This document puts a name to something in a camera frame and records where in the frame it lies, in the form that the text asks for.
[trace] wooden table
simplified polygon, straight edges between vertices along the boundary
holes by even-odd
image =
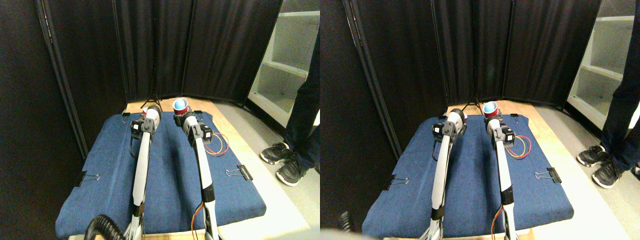
[[[572,219],[534,227],[528,234],[520,236],[520,239],[629,239],[618,219],[591,183],[590,177],[584,175],[575,158],[567,151],[536,109],[531,104],[523,102],[509,100],[497,102],[502,114],[518,113],[529,119],[531,132],[538,140],[551,166],[562,177],[562,187],[575,211]],[[462,109],[464,106],[464,104],[451,106],[449,111],[454,108]],[[467,107],[464,112],[468,115],[481,114],[480,109],[475,106]],[[464,239],[490,238],[490,236],[478,236]]]
[[[309,228],[307,221],[302,217],[291,199],[284,193],[275,176],[269,173],[262,160],[253,153],[253,150],[242,139],[236,129],[220,113],[220,110],[210,100],[193,99],[186,97],[189,106],[193,110],[202,110],[213,116],[213,123],[218,130],[228,137],[229,147],[236,157],[247,167],[253,176],[253,184],[258,189],[260,196],[267,206],[264,216],[252,218],[237,223],[231,223],[218,227],[220,235],[226,240],[234,239],[271,239],[289,232],[306,230]],[[160,103],[163,111],[173,111],[172,103],[175,99],[165,99]],[[127,106],[125,112],[140,113],[140,106],[144,101],[133,102]],[[199,230],[198,237],[204,239],[204,230]],[[72,236],[71,239],[81,239],[81,236]],[[147,234],[145,239],[192,239],[191,232],[176,232],[169,234]]]

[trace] blue cushion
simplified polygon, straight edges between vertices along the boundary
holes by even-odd
[[[490,234],[493,216],[500,207],[497,160],[483,119],[482,115],[468,117],[467,131],[458,138],[451,152],[445,194],[444,237]],[[431,126],[444,121],[430,118],[420,125],[394,169],[397,178],[408,177],[409,183],[392,186],[380,193],[362,225],[364,234],[418,238],[429,227],[436,168],[436,161],[431,158],[434,142]],[[546,172],[551,166],[529,129],[529,119],[522,115],[516,118],[504,115],[504,122],[516,135],[527,136],[533,144],[525,159],[517,160],[507,154],[515,199],[516,229],[573,217],[573,207],[562,185],[551,179],[535,177],[535,172]],[[522,153],[522,142],[516,140],[511,149],[517,154]],[[440,143],[437,143],[436,157],[439,150]],[[504,232],[502,215],[496,222],[497,232]]]
[[[109,216],[120,230],[127,228],[131,221],[131,191],[137,163],[129,153],[129,124],[139,115],[114,115],[105,121],[83,167],[87,174],[99,173],[100,180],[84,182],[72,190],[56,220],[58,237],[84,234],[89,222],[98,214]],[[210,114],[196,117],[202,117],[214,132],[219,132]],[[133,145],[137,155],[140,141],[134,140]],[[218,151],[220,141],[214,138],[208,146]],[[225,170],[237,169],[236,165],[241,164],[233,151],[229,149],[221,157],[207,157],[217,200],[218,225],[264,215],[266,206],[253,182],[225,175]],[[191,229],[191,217],[202,200],[200,177],[195,151],[182,129],[175,125],[173,112],[162,113],[150,146],[145,198],[145,233]],[[196,217],[195,227],[204,228],[202,213]]]

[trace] jeans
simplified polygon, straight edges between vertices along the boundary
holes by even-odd
[[[631,118],[640,103],[640,3],[636,6],[636,19],[622,83],[613,93],[607,120],[602,128],[604,149],[612,155],[619,170],[629,170],[640,161],[640,123],[627,135]]]
[[[298,88],[296,102],[285,130],[285,143],[293,150],[298,164],[304,168],[314,168],[319,163],[319,127],[311,133],[316,115],[320,110],[320,81],[316,77],[318,47],[311,57],[307,80]]]

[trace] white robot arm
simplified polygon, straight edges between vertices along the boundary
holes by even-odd
[[[507,164],[507,156],[504,153],[505,148],[513,146],[515,141],[515,133],[502,121],[502,114],[498,109],[496,102],[487,102],[483,107],[486,124],[486,132],[491,137],[493,149],[498,159],[498,174],[500,179],[500,199],[502,201],[502,209],[504,215],[502,224],[504,224],[506,240],[518,240],[516,234],[515,220],[513,219],[513,187],[511,185],[511,176],[509,175],[509,166]]]
[[[131,137],[140,139],[140,151],[136,175],[133,180],[133,215],[125,231],[129,240],[139,240],[142,236],[142,219],[145,212],[145,188],[147,187],[147,170],[149,164],[149,146],[160,124],[160,108],[153,105],[131,122]]]
[[[442,239],[442,219],[444,217],[444,196],[447,182],[447,168],[449,166],[449,153],[458,136],[465,133],[467,115],[460,109],[451,110],[447,121],[443,124],[433,125],[433,136],[441,141],[436,173],[433,179],[433,191],[431,192],[431,222],[429,228],[420,236],[420,240]]]
[[[204,203],[204,225],[205,239],[218,240],[218,224],[216,223],[216,197],[213,191],[213,180],[209,171],[209,162],[204,145],[211,142],[213,130],[202,122],[198,122],[195,114],[188,106],[186,99],[180,98],[173,102],[173,119],[178,127],[189,138],[189,143],[193,147],[198,159],[198,169],[200,170],[200,187],[202,191],[202,202]]]

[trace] black sneaker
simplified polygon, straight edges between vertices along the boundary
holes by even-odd
[[[602,162],[607,159],[609,154],[605,152],[604,148],[600,145],[589,147],[589,150],[582,151],[576,159],[582,165],[591,167],[597,162]]]
[[[300,179],[307,174],[307,170],[308,168],[301,167],[294,157],[276,172],[276,177],[284,184],[295,187]]]
[[[600,167],[600,169],[593,173],[591,178],[593,178],[593,181],[601,187],[611,189],[613,188],[613,184],[622,177],[622,173],[624,172],[624,170],[617,169],[613,165],[613,161],[607,161]]]
[[[276,143],[272,147],[263,150],[260,153],[260,158],[269,164],[276,164],[280,160],[291,156],[292,153],[286,143]]]
[[[640,177],[640,166],[635,165],[631,168],[631,173],[633,173],[636,177]]]

